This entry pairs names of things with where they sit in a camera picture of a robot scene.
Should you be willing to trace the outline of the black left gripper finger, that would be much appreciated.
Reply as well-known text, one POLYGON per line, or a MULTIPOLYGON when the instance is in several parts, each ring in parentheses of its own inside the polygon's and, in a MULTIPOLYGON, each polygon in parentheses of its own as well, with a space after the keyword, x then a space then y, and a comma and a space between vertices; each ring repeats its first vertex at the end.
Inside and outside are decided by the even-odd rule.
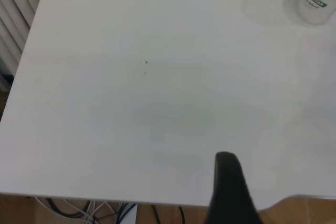
POLYGON ((262 223, 237 156, 215 156, 214 189, 205 223, 262 223))

